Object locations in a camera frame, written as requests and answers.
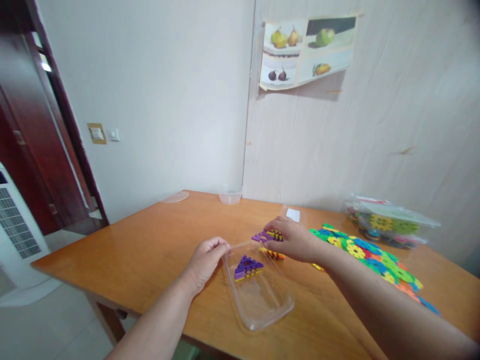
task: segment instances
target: left hand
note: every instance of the left hand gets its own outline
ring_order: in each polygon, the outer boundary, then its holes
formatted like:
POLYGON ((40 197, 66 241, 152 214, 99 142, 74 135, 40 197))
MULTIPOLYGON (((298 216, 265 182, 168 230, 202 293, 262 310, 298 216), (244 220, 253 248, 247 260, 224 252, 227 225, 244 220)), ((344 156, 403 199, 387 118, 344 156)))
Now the left hand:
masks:
POLYGON ((201 242, 193 252, 181 277, 189 283, 193 296, 201 292, 214 273, 220 258, 231 249, 230 244, 219 236, 201 242))

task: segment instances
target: wall poster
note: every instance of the wall poster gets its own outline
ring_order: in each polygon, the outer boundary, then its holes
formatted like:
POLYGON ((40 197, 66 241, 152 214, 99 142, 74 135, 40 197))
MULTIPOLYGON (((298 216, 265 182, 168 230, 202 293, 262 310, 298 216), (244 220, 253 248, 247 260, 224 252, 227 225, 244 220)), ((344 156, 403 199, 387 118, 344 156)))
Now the wall poster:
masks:
POLYGON ((265 22, 260 87, 286 90, 350 66, 357 16, 265 22))

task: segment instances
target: table leg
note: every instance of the table leg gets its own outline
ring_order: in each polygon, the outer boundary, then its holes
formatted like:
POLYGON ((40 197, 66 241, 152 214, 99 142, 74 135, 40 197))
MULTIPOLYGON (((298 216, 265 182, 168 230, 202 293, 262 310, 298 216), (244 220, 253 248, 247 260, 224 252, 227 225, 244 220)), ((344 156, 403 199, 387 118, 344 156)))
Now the table leg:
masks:
POLYGON ((90 305, 93 308, 96 316, 100 320, 103 329, 110 338, 111 343, 113 346, 117 345, 124 337, 125 329, 117 317, 115 310, 99 303, 91 295, 87 295, 86 297, 90 302, 90 305))

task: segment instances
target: air conditioner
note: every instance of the air conditioner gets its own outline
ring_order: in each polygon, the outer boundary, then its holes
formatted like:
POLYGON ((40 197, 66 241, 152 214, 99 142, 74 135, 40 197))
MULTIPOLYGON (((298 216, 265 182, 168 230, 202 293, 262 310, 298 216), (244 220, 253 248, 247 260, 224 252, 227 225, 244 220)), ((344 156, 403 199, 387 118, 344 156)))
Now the air conditioner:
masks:
POLYGON ((39 226, 0 162, 0 266, 10 281, 3 291, 0 282, 0 307, 32 304, 61 284, 30 266, 49 253, 39 226))

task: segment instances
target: gold switch plate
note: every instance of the gold switch plate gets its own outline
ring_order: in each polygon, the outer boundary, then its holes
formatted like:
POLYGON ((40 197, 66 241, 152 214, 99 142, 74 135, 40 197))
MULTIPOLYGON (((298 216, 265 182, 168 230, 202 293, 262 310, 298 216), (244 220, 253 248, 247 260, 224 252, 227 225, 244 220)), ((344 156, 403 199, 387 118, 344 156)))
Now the gold switch plate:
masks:
POLYGON ((96 123, 96 122, 89 122, 86 124, 88 126, 88 131, 90 132, 90 137, 91 137, 91 142, 94 144, 104 144, 107 145, 107 137, 105 136, 104 128, 102 127, 101 123, 96 123), (94 138, 92 134, 92 129, 93 128, 98 128, 101 131, 101 134, 103 135, 103 140, 96 139, 94 138))

